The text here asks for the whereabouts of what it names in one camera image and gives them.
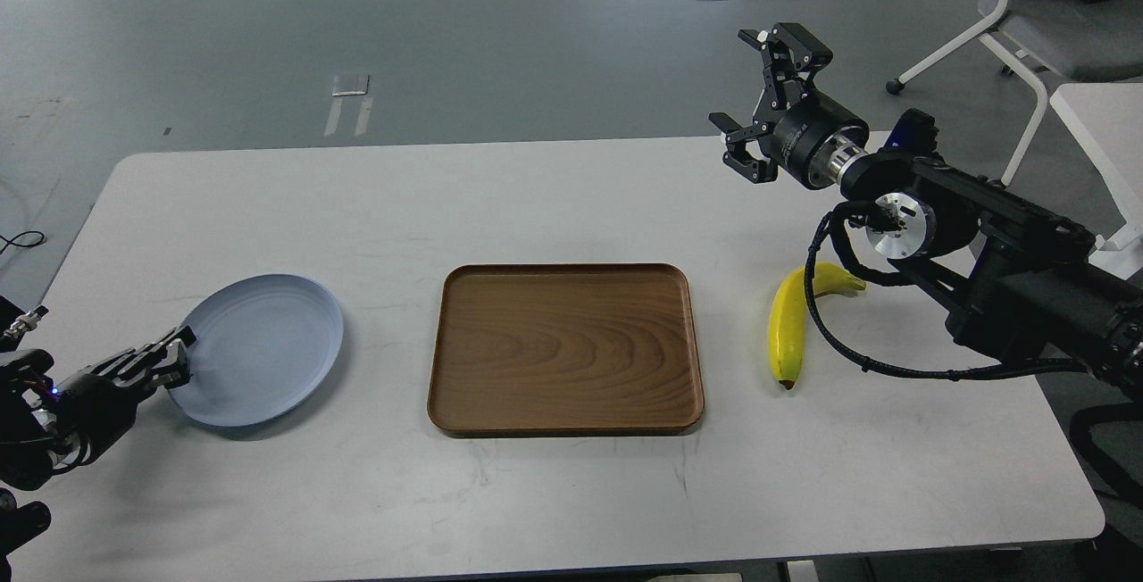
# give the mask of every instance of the tray rim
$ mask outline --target tray rim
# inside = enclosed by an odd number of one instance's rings
[[[472,273],[486,276],[497,274],[504,270],[531,271],[533,274],[560,274],[560,273],[614,273],[634,271],[665,271],[676,281],[682,301],[682,309],[686,313],[684,328],[686,330],[687,346],[690,354],[692,373],[694,374],[694,407],[690,414],[681,424],[624,424],[623,426],[562,426],[543,429],[489,429],[489,428],[458,428],[448,424],[434,414],[434,392],[438,385],[440,349],[442,342],[442,325],[447,314],[447,297],[449,287],[457,280]],[[441,286],[440,313],[437,321],[437,338],[433,343],[433,360],[429,380],[429,393],[425,399],[425,410],[430,421],[446,436],[455,438],[498,438],[498,437],[617,437],[617,436],[670,436],[686,434],[697,428],[706,412],[706,396],[703,389],[702,366],[698,357],[698,340],[695,334],[695,318],[690,304],[690,284],[687,276],[670,263],[470,263],[461,265],[448,273]]]

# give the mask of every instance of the gray chair seat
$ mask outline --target gray chair seat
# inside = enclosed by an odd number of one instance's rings
[[[980,0],[988,15],[997,0]],[[1143,75],[1143,0],[1012,0],[997,25],[1052,70],[1078,82]]]

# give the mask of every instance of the gray floor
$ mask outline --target gray floor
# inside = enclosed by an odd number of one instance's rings
[[[775,22],[800,22],[833,48],[818,86],[873,128],[918,106],[937,118],[951,162],[999,176],[1032,96],[983,47],[900,97],[882,89],[977,17],[975,0],[2,0],[0,233],[35,228],[48,242],[0,256],[0,294],[40,301],[131,153],[709,135],[710,111],[746,118],[758,96],[758,56],[735,32]],[[353,98],[326,136],[333,77],[355,72],[374,77],[368,129],[354,135]],[[720,154],[695,152],[712,165]],[[1050,111],[1013,191],[1098,232],[1121,222]],[[299,245],[312,236],[298,232]],[[1116,400],[1098,384],[1045,384],[1064,422]],[[1109,440],[1130,446],[1122,432]],[[1109,502],[1108,515],[1143,540],[1134,511]],[[873,565],[881,581],[1079,576],[1070,547]],[[770,579],[768,567],[751,575]],[[834,560],[822,575],[868,572]]]

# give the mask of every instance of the wood grain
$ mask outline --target wood grain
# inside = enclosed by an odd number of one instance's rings
[[[457,436],[681,432],[703,413],[687,279],[663,264],[465,265],[429,415]]]

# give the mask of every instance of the white table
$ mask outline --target white table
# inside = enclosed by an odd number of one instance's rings
[[[1103,240],[1092,264],[1130,278],[1143,268],[1143,83],[1061,85],[1050,102],[1103,176],[1126,221]]]
[[[577,569],[1087,539],[1103,512],[1031,378],[862,374],[765,320],[837,200],[754,186],[718,137],[144,154],[115,169],[25,346],[61,378],[264,272],[339,300],[334,372],[253,432],[160,393],[98,462],[37,495],[27,580],[335,580]],[[666,262],[689,279],[706,413],[690,434],[461,440],[425,413],[445,277],[469,263]],[[919,290],[829,297],[860,350],[948,368]]]

